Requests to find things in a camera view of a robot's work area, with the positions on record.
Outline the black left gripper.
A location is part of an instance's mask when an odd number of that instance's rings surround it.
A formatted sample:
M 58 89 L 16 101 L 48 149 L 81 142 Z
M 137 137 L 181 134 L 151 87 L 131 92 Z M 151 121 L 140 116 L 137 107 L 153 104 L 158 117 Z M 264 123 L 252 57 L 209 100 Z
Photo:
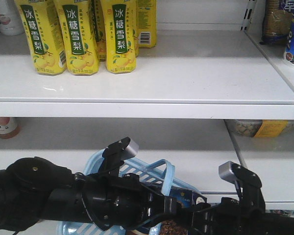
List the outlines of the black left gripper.
M 90 174 L 84 183 L 84 207 L 89 219 L 102 230 L 116 225 L 149 230 L 176 215 L 179 204 L 176 198 L 140 183 L 138 175 Z

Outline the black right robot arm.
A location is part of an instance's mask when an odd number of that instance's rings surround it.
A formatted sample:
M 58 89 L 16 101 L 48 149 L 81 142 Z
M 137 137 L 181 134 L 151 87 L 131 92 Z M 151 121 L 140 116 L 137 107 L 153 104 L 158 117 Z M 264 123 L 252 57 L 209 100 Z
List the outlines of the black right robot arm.
M 256 173 L 227 161 L 219 166 L 219 176 L 234 185 L 238 199 L 179 208 L 172 218 L 177 225 L 192 235 L 294 235 L 294 218 L 266 212 Z

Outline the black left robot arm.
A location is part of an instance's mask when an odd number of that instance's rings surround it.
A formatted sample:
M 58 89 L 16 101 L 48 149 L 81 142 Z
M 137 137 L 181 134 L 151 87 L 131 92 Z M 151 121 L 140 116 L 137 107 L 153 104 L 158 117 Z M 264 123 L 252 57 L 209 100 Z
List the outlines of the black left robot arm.
M 136 174 L 120 177 L 122 161 L 104 161 L 84 175 L 43 158 L 22 158 L 0 170 L 0 230 L 20 232 L 39 220 L 150 227 L 177 217 L 181 206 L 149 188 Z

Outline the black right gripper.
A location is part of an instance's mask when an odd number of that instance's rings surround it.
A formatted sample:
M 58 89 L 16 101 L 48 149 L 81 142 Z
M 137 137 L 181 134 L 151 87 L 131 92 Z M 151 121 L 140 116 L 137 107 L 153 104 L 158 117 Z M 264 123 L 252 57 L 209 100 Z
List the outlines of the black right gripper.
M 199 203 L 178 210 L 178 224 L 190 235 L 239 235 L 239 201 L 223 197 L 217 205 Z

